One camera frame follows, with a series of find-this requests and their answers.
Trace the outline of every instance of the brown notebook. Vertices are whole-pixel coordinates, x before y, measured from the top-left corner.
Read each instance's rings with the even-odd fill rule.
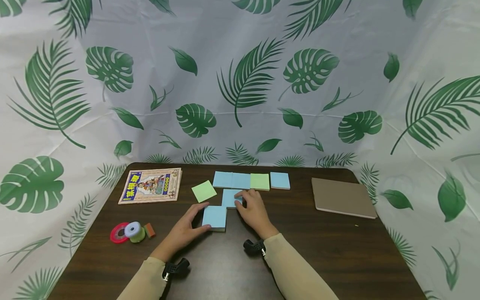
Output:
[[[367,188],[357,183],[312,178],[315,207],[331,213],[375,219]]]

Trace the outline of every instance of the dark brown table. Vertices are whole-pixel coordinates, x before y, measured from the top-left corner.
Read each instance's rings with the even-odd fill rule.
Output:
[[[117,205],[129,170],[181,167],[178,201]],[[273,224],[322,276],[340,300],[425,300],[379,218],[375,220],[317,211],[311,178],[357,182],[347,169],[275,168],[214,165],[129,165],[84,241],[66,267],[49,300],[116,299],[142,261],[170,228],[196,203],[191,187],[213,181],[214,172],[287,172],[291,189],[261,192]],[[211,198],[221,205],[222,189]],[[139,244],[114,244],[113,227],[121,222],[150,222],[157,236]],[[162,299],[283,299],[261,255],[243,251],[246,239],[257,240],[236,210],[228,210],[227,230],[209,232],[178,253],[190,261],[190,273],[173,278]]]

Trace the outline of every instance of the white fabric backdrop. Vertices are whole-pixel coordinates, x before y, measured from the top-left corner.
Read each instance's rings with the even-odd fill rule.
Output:
[[[474,299],[479,12],[0,0],[0,298],[45,299],[125,166],[172,161],[349,168],[426,296]]]

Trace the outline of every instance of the colorful book cover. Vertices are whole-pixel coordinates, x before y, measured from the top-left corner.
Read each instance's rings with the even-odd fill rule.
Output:
[[[176,201],[181,168],[130,171],[119,204]]]

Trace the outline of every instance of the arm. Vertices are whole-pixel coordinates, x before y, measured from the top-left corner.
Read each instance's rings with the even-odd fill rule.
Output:
[[[117,300],[158,300],[162,296],[167,285],[162,277],[165,262],[169,261],[178,250],[210,229],[210,225],[192,228],[193,218],[208,205],[208,202],[203,202],[194,204],[188,209],[167,237],[144,261]]]
[[[320,275],[272,225],[260,193],[249,190],[235,195],[238,196],[245,199],[247,207],[238,201],[235,206],[245,222],[264,240],[265,261],[272,269],[276,284],[285,299],[338,300]]]

